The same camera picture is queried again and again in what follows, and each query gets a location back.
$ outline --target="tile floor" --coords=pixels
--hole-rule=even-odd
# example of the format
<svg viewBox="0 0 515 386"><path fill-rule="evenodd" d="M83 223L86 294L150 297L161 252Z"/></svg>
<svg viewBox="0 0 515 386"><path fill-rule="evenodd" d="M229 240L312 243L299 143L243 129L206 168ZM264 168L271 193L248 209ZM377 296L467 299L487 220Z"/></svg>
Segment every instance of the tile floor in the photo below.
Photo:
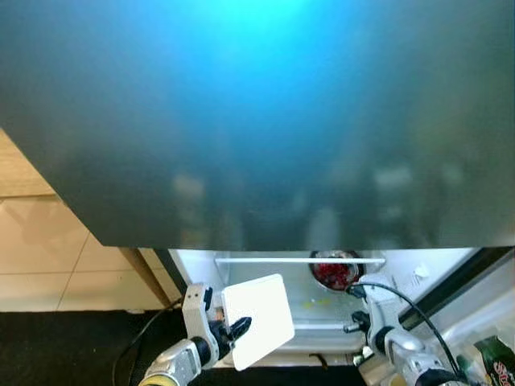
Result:
<svg viewBox="0 0 515 386"><path fill-rule="evenodd" d="M143 255L177 298L159 259ZM102 246L59 199L0 199L0 311L161 307L118 249Z"/></svg>

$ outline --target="gray refrigerator door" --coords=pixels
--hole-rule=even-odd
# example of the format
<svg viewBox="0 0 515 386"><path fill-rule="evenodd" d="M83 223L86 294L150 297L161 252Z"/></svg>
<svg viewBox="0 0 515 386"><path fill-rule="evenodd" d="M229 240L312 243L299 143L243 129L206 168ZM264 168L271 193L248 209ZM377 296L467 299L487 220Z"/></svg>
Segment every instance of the gray refrigerator door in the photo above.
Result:
<svg viewBox="0 0 515 386"><path fill-rule="evenodd" d="M0 125L107 245L515 244L513 2L0 3Z"/></svg>

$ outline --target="white paper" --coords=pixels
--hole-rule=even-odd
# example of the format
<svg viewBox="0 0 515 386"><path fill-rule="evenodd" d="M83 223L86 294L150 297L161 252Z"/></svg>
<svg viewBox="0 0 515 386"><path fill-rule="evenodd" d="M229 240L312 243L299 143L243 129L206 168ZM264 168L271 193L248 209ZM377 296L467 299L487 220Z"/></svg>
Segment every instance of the white paper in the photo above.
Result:
<svg viewBox="0 0 515 386"><path fill-rule="evenodd" d="M231 285L222 291L229 325L250 316L249 330L233 348L234 367L244 370L295 335L286 289L279 274Z"/></svg>

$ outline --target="black cable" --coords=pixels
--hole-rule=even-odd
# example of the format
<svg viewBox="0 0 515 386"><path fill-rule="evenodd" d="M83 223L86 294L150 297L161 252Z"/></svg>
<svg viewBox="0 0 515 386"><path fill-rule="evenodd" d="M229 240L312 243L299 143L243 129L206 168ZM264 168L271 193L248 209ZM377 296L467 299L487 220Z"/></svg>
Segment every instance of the black cable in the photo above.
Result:
<svg viewBox="0 0 515 386"><path fill-rule="evenodd" d="M117 372L118 362L120 362L120 359L122 359L127 354L127 352L129 352L129 350L133 347L133 345L136 344L138 342L138 340L146 333L146 331L148 330L150 325L155 321L155 319L157 319L159 316L164 314L166 311L173 309L173 307L177 306L179 303L181 303L182 300L183 300L182 298L179 298L179 299L173 301L167 308L163 308L157 314L155 314L152 318L150 318L150 320L145 324L145 326L136 334L136 336L134 336L134 338L130 341L130 343L122 350L120 355L114 360L113 367L111 368L111 384L113 386L117 386L116 372ZM133 370L134 370L134 365L130 369L129 380L132 378Z"/></svg>
<svg viewBox="0 0 515 386"><path fill-rule="evenodd" d="M436 339L440 342L440 345L442 346L442 349L445 352L445 355L447 356L447 359L449 360L449 363L451 364L452 370L454 371L455 375L460 379L463 378L458 365L456 364L456 362L454 361L454 358L452 357L452 353L451 353L451 350L449 350L449 346L445 343L445 341L442 338L442 335L438 332L438 330L435 327L435 325L433 324L433 322L427 317L427 315L424 313L424 311L422 311L420 309L420 307L418 307L415 304L415 302L413 302L410 298L408 298L405 294L398 291L397 289L392 288L388 285L381 284L381 283L359 282L359 283L354 283L354 284L350 285L350 287L357 287L360 285L369 285L371 287L379 287L379 288L382 288L389 292L392 292L392 293L396 294L398 297L405 300L415 311L418 312L418 314L421 316L421 318L424 319L424 322L427 323L427 325L429 326L431 331L433 331L433 334L435 334Z"/></svg>

